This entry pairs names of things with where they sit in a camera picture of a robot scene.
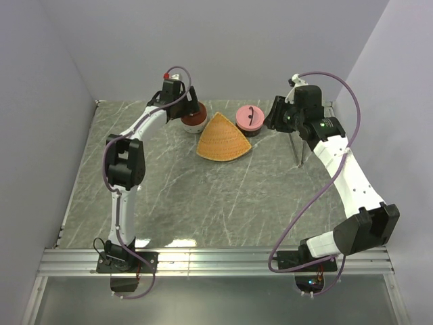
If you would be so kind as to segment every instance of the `glass panel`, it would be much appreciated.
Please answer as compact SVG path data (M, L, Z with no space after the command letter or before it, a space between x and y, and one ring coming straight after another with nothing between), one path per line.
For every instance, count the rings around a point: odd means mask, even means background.
M294 286L292 276L158 278L148 296L120 301L107 278L50 278L36 324L396 324L383 276L343 276L313 300Z

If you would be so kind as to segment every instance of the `marble tabletop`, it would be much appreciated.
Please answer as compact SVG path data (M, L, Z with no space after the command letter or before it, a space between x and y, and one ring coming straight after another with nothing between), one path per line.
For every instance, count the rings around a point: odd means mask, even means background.
M203 101L210 115L234 121L251 104L267 114L273 101ZM100 102L80 167L60 248L91 248L108 238L111 196L101 176L106 138L128 128L145 102ZM252 150L231 162L196 154L200 135L171 121L145 147L146 175L135 208L137 246L271 246L296 213L329 180L308 147L297 167L289 135L266 127L250 138ZM302 141L293 134L300 155ZM331 187L301 218L284 244L331 230L344 220L340 197Z

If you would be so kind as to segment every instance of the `gray wall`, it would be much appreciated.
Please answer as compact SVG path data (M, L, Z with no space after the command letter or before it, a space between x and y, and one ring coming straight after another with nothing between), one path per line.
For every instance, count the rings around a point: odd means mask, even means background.
M296 72L347 77L388 0L41 2L96 99L149 99L180 64L201 98L252 100L287 93Z
M95 103L41 4L0 5L0 324L19 324Z
M433 324L433 2L391 0L348 82L362 124L354 151L366 175L401 218L388 248L414 324ZM345 91L337 115L353 130Z

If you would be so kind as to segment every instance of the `pink container lid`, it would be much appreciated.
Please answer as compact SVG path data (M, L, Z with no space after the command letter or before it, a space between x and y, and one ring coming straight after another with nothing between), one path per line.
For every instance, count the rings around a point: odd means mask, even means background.
M245 131L259 130L262 127L264 120L265 114L263 114L263 111L257 106L245 105L236 112L236 124Z

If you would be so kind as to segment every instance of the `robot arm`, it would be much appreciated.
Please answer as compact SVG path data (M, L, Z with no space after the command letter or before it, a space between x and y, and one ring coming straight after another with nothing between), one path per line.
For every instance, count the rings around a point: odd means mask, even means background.
M300 261L307 263L327 255L351 255L388 242L399 218L395 204L387 205L362 172L346 134L335 117L324 117L321 90L297 74L286 98L277 96L265 125L280 132L299 132L333 177L346 154L341 174L334 182L342 199L346 220L333 231L301 241Z
M154 98L147 103L144 113L120 135L109 135L106 143L113 139L120 140L108 147L105 160L105 172L110 186L115 189L112 192L112 222L108 240L104 251L108 263L114 262L119 270L130 269L135 260L128 254L119 241L126 247L135 250L134 210L137 187L141 184L145 175L145 157L143 147L151 141L153 135L169 120L181 118L200 111L196 92L189 88L190 100L185 96L180 102L169 106L167 109L159 109L179 99L185 93L185 86L178 74L164 76L162 91L156 93Z

